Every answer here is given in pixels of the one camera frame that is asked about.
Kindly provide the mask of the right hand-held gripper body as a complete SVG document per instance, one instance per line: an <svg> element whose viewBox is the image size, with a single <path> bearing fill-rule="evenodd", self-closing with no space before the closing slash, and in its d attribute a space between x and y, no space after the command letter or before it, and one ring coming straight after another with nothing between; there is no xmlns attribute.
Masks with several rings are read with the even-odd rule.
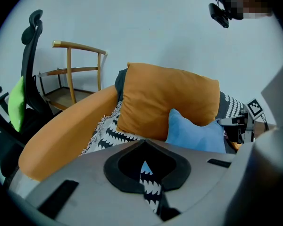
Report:
<svg viewBox="0 0 283 226"><path fill-rule="evenodd" d="M231 143L253 142L265 132L265 122L257 121L258 118L265 120L264 110L255 98L244 105L237 115L231 115L229 118L236 116L244 116L247 119L247 124L226 127L226 137Z"/></svg>

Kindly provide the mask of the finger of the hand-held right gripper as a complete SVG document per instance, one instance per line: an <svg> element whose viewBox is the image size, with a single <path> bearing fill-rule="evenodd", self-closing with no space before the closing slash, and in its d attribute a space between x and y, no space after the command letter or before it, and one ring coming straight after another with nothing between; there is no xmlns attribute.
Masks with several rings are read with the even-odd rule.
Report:
<svg viewBox="0 0 283 226"><path fill-rule="evenodd" d="M247 119L244 116L236 116L231 118L219 119L217 123L223 127L228 126L245 126L247 124Z"/></svg>

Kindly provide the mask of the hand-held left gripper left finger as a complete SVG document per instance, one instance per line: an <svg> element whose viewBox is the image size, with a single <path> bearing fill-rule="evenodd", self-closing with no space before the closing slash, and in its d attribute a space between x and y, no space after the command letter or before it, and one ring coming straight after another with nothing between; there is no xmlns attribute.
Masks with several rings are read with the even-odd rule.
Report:
<svg viewBox="0 0 283 226"><path fill-rule="evenodd" d="M107 180L121 192L144 193L144 186L140 183L144 143L145 140L136 141L110 156L104 163L103 171Z"/></svg>

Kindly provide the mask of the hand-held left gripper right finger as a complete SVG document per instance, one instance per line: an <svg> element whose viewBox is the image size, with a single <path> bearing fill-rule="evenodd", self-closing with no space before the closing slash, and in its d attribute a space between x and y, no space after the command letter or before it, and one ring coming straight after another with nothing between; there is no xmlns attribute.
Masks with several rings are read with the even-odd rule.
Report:
<svg viewBox="0 0 283 226"><path fill-rule="evenodd" d="M190 162L180 148L161 141L145 140L145 161L166 192L179 189L191 173Z"/></svg>

